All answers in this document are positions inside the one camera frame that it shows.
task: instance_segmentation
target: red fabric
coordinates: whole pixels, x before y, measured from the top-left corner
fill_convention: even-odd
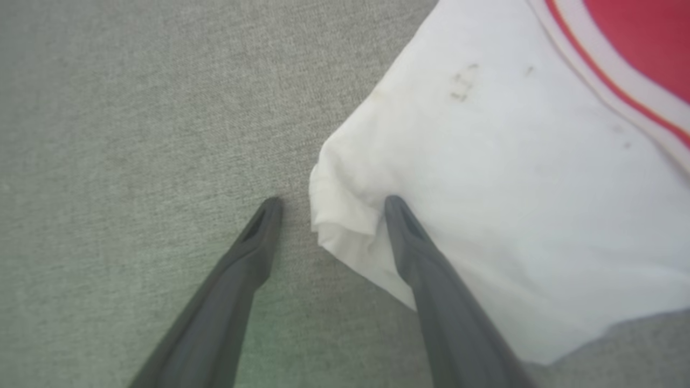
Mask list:
[[[587,64],[587,66],[589,66],[589,68],[591,68],[592,71],[597,75],[597,77],[599,77],[599,79],[609,89],[611,89],[611,92],[613,92],[618,98],[620,98],[626,104],[630,105],[632,108],[636,109],[637,111],[639,111],[643,115],[647,116],[650,120],[663,126],[666,129],[668,129],[687,148],[690,148],[690,135],[685,133],[681,128],[677,127],[673,123],[668,122],[663,117],[657,115],[652,110],[648,109],[646,106],[637,102],[635,99],[633,99],[631,96],[627,95],[623,90],[621,90],[613,81],[611,81],[611,79],[609,79],[609,77],[599,68],[599,66],[597,66],[597,64],[594,62],[594,60],[592,60],[591,56],[582,47],[582,45],[577,40],[577,38],[575,38],[575,35],[570,30],[570,27],[568,27],[568,23],[563,18],[563,15],[561,15],[561,13],[558,9],[558,6],[555,4],[555,0],[545,0],[545,1],[546,1],[546,6],[549,8],[549,12],[551,12],[551,15],[553,16],[553,19],[558,24],[561,31],[563,31],[563,34],[568,39],[570,44],[578,52],[578,54],[581,56],[582,60],[584,60],[584,62]]]
[[[618,54],[690,104],[690,1],[584,0],[584,4]]]

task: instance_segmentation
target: dark stain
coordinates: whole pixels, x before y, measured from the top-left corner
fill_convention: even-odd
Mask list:
[[[467,98],[467,95],[459,95],[457,93],[451,93],[451,97],[454,99],[460,100],[460,102],[463,102]]]
[[[467,86],[468,89],[472,87],[472,83],[470,81],[467,81],[466,79],[463,79],[462,74],[460,73],[456,74],[453,79],[456,83]]]

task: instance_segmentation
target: gray table surface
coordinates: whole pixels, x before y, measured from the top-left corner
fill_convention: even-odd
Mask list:
[[[0,4],[0,387],[124,387],[270,195],[238,387],[430,387],[416,315],[316,245],[308,174],[432,0]],[[543,387],[688,387],[690,314]]]

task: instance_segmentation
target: gray carpet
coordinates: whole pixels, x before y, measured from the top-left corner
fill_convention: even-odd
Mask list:
[[[317,247],[308,174],[433,0],[0,5],[0,387],[124,387],[256,206],[286,202],[238,387],[430,387],[416,315]],[[543,387],[688,387],[690,314]]]

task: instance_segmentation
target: white t-shirt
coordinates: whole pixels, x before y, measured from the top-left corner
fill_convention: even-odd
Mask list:
[[[403,197],[514,352],[548,364],[690,306],[690,182],[605,106],[529,5],[440,0],[310,179],[319,244],[414,308]]]

